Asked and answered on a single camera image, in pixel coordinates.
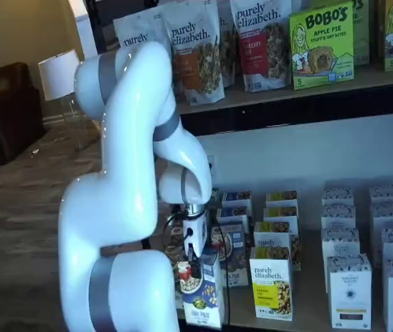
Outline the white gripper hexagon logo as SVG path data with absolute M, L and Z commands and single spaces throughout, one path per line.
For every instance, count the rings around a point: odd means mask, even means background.
M 202 278 L 200 256 L 207 239 L 207 219 L 205 214 L 189 216 L 183 221 L 183 247 L 188 256 L 190 274 L 195 279 Z

